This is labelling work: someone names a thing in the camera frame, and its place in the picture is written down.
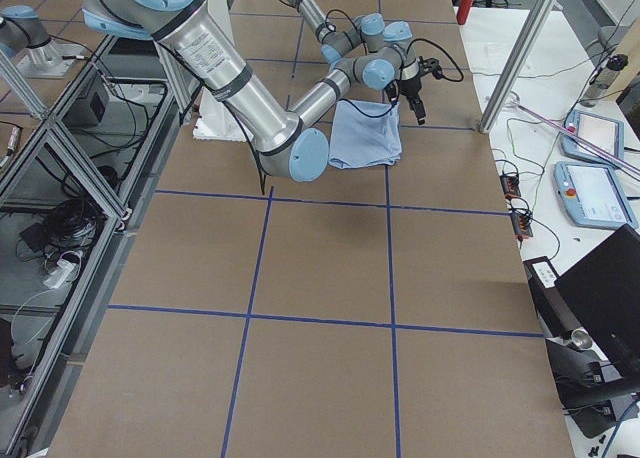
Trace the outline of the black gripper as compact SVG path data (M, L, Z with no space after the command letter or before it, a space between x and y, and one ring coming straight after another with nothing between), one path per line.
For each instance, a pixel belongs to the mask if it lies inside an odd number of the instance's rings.
M399 81L399 89L397 81L392 81L385 87L385 94L392 107L398 104L399 93L404 96L408 100L409 108L415 115L417 124L424 125L426 123L426 110L419 96L421 89L421 76L416 74L410 78L401 79Z

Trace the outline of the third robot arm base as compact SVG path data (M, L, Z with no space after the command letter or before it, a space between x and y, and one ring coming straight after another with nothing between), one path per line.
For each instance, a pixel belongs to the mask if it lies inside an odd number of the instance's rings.
M36 11L27 5L1 10L1 51L26 78L61 79L83 46L54 39Z

